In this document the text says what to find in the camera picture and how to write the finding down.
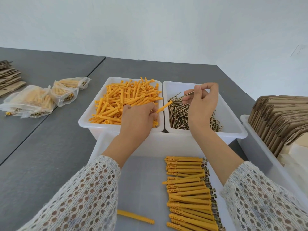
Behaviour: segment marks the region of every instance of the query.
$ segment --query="person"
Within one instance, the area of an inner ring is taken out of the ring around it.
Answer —
[[[243,161],[211,130],[218,84],[196,85],[184,94],[192,91],[194,94],[183,97],[183,104],[190,103],[190,132],[224,185],[221,195],[237,230],[308,230],[307,213],[294,196],[252,163]],[[155,111],[154,103],[126,105],[120,134],[19,230],[113,230],[121,168],[148,137],[157,118]]]

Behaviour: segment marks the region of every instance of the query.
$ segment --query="wall outlet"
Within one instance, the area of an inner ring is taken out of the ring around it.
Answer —
[[[308,51],[308,45],[298,45],[290,57],[306,54],[307,51]]]

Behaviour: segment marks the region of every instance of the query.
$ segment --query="plastic tray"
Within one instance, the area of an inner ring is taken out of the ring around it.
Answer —
[[[178,97],[184,95],[184,91],[190,88],[194,88],[196,83],[183,83],[183,82],[163,82],[163,97],[164,104],[168,102],[171,97],[174,97],[176,94],[180,93]],[[218,95],[218,104],[216,107],[214,117],[220,121],[223,126],[221,132],[216,132],[221,139],[229,144],[235,139],[244,139],[247,136],[247,132],[242,126],[241,122],[237,119],[235,114],[229,108],[227,103]],[[169,133],[178,133],[183,135],[191,135],[190,130],[178,130],[170,127],[169,123],[169,111],[168,107],[165,108],[165,128]]]
[[[89,162],[101,155],[118,134],[108,130],[102,131]],[[154,219],[155,224],[151,225],[118,215],[116,231],[174,230],[166,226],[166,222],[170,221],[168,217],[170,211],[166,205],[168,201],[166,186],[162,185],[162,182],[167,179],[164,161],[167,155],[204,157],[192,137],[163,132],[151,133],[122,168],[118,209]],[[225,201],[220,196],[222,184],[209,163],[208,169],[211,184],[216,189],[221,221],[227,231],[235,231]]]
[[[103,94],[106,93],[106,85],[109,85],[111,83],[120,83],[121,80],[124,82],[129,81],[139,81],[139,79],[132,79],[132,78],[120,78],[120,77],[109,77],[107,81],[105,82],[104,86],[101,88],[101,90],[98,92],[94,100],[90,103],[89,107],[86,109],[86,111],[83,113],[81,118],[78,121],[78,124],[81,127],[88,128],[92,135],[95,137],[97,140],[99,137],[99,134],[103,131],[103,129],[109,129],[110,131],[115,131],[115,132],[120,132],[121,126],[119,125],[107,125],[107,124],[96,124],[96,123],[90,123],[88,120],[92,118],[92,114],[95,113],[95,106],[94,106],[94,101],[99,100],[100,97],[103,96]],[[161,82],[160,81],[155,81],[153,83],[150,83],[152,86],[156,86],[156,83],[159,84],[158,90],[162,90]],[[161,108],[163,106],[163,100],[158,100],[158,108]],[[151,132],[162,132],[164,130],[164,114],[163,112],[160,112],[158,115],[158,126],[156,128],[152,128]]]
[[[301,204],[308,209],[308,198],[251,127],[248,118],[249,115],[240,117],[248,136],[245,139],[237,140],[245,155],[268,178],[292,192]]]

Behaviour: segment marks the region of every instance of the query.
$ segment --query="tabletop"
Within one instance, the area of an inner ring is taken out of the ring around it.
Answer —
[[[88,76],[105,57],[81,54],[64,54],[36,50],[0,48],[0,61],[13,61],[21,71],[27,85],[48,87],[55,80]],[[33,119],[5,117],[0,112],[0,165],[45,120],[47,116]]]
[[[0,166],[3,230],[16,230],[30,220],[86,165],[96,141],[88,129],[79,127],[78,120],[111,76],[143,76],[161,82],[218,82],[221,96],[238,118],[249,113],[255,102],[215,65],[106,58],[90,73],[89,87],[80,91],[71,104],[56,108]],[[230,146],[246,159],[237,141]]]

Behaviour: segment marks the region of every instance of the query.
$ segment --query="white crochet sweater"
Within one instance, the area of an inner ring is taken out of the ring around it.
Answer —
[[[114,230],[120,175],[113,159],[99,156],[19,230]],[[308,230],[307,213],[293,195],[248,161],[232,173],[222,196],[237,230]]]

